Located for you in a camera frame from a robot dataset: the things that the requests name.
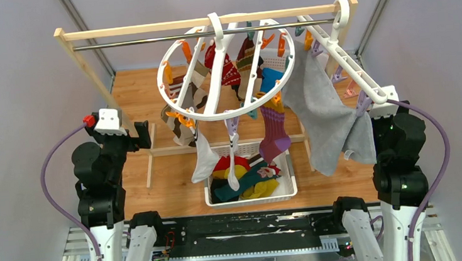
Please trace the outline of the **round white clip hanger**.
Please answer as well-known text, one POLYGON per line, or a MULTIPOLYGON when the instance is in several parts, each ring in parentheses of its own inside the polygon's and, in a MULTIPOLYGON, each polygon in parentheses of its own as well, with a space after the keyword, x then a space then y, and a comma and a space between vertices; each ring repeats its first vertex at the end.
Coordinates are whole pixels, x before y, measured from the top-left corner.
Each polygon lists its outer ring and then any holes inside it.
POLYGON ((257 31, 258 35, 255 40, 255 53, 254 58, 255 60, 252 63, 248 88, 246 91, 246 97, 244 101, 244 105, 237 109, 230 109, 226 110, 223 113, 219 113, 217 111, 217 107, 219 104, 220 93, 222 89, 221 84, 221 77, 222 77, 222 69, 223 69, 223 62, 225 55, 227 54, 227 49, 229 47, 230 42, 234 38, 236 34, 230 35, 223 35, 222 32, 227 29, 234 29, 234 28, 246 28, 250 26, 263 26, 263 25, 277 25, 280 24, 279 22, 275 21, 276 18, 284 18, 288 16, 294 16, 293 9, 277 9, 276 11, 262 11, 262 12, 254 12, 254 13, 233 13, 233 14, 226 14, 226 15, 218 15, 215 12, 210 13, 205 18, 197 18, 197 19, 190 19, 190 20, 183 20, 183 21, 176 21, 174 23, 175 26, 182 25, 182 26, 192 26, 192 28, 186 33, 198 33, 198 32, 205 32, 205 31, 215 31, 216 35, 212 36, 213 41, 216 45, 215 49, 215 57, 214 63, 211 70, 211 79, 209 84, 209 92, 208 98, 206 101, 206 105, 203 107, 203 111, 200 113, 194 111, 192 108, 183 108, 183 101, 185 98, 185 92, 188 89, 189 81, 191 80, 191 75, 195 69, 196 58, 199 56, 201 52, 201 45, 204 41, 205 37, 198 37, 197 43, 194 47, 194 52, 191 55, 191 59, 189 60, 189 65, 187 68, 187 73, 184 77, 184 84, 180 88, 181 91, 179 96, 174 99, 173 96, 169 96, 166 90, 167 85, 164 83, 163 79, 167 76, 167 65, 169 64, 169 58, 173 54, 174 51, 179 47, 180 44, 184 43, 185 39, 183 40, 176 40, 174 44, 168 49, 165 55, 162 58, 162 63, 158 67, 158 74, 157 74, 157 83, 158 83, 158 90, 164 101, 170 106, 174 111, 177 113, 181 113, 186 117, 192 118, 194 121, 219 121, 223 119, 228 119, 230 117, 241 116, 252 110, 259 108, 261 105, 265 104, 267 101, 273 99, 273 97, 280 97, 280 91, 287 83, 290 75, 292 73, 292 69, 294 67, 294 53, 295 53, 295 46, 294 41, 291 37, 289 37, 289 33, 287 28, 284 29, 277 29, 281 36, 282 41, 285 42, 283 49, 289 48, 291 53, 289 54, 288 64, 284 70, 283 76, 279 81, 276 81, 275 87, 267 92, 263 97, 254 99, 253 98, 253 88, 254 83, 257 78, 257 63, 259 59, 259 54, 261 50, 261 46, 263 45, 263 31, 257 31))

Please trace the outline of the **purple striped sock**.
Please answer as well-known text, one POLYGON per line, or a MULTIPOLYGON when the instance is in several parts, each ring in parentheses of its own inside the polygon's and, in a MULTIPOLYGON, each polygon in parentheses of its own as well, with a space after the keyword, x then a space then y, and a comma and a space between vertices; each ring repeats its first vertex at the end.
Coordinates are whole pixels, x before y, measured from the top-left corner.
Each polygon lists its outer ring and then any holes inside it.
POLYGON ((259 151, 264 161, 271 163, 278 155, 288 150, 292 143, 284 128, 285 108, 281 99, 273 97, 261 105, 260 111, 265 124, 265 136, 260 143, 259 151))

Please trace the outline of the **brown beige patterned sock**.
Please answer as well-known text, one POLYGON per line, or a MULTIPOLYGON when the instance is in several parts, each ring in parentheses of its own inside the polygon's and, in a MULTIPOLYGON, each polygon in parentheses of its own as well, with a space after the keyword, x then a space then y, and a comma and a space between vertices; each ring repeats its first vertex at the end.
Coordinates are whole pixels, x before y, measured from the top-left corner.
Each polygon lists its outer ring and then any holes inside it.
MULTIPOLYGON (((201 88, 204 79, 209 73, 209 69, 203 65, 202 62, 195 63, 195 69, 191 74, 188 89, 185 92, 183 101, 183 108, 193 108, 198 111, 206 105, 208 95, 205 90, 201 88)), ((179 96, 181 87, 184 84, 184 75, 174 77, 173 81, 169 83, 166 90, 169 96, 176 99, 179 96)), ((195 137, 191 132, 190 127, 184 124, 186 122, 185 116, 174 111, 170 106, 166 105, 161 110, 161 119, 173 132, 173 141, 179 146, 195 147, 195 137)))

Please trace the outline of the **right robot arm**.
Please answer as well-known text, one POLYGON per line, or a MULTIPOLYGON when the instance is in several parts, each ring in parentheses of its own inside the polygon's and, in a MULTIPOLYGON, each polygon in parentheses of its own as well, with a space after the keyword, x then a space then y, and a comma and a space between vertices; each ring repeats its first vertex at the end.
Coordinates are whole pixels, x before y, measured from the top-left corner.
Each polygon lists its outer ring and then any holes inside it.
POLYGON ((377 153, 372 181, 382 211, 383 244, 362 198, 342 196, 333 205, 333 226, 349 235, 356 261, 421 261, 423 199, 429 183, 417 162, 426 125, 409 113, 408 105, 399 101, 393 116, 372 121, 377 153))

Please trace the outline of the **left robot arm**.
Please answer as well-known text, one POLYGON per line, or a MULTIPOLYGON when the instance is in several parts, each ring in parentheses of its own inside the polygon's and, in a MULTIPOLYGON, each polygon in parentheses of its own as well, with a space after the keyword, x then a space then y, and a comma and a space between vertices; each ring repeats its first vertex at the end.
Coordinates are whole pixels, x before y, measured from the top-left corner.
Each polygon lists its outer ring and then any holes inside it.
POLYGON ((80 144, 71 156, 91 261, 123 261, 124 164, 128 153, 152 146, 148 122, 137 122, 135 128, 137 137, 100 134, 95 126, 83 126, 93 140, 80 144))

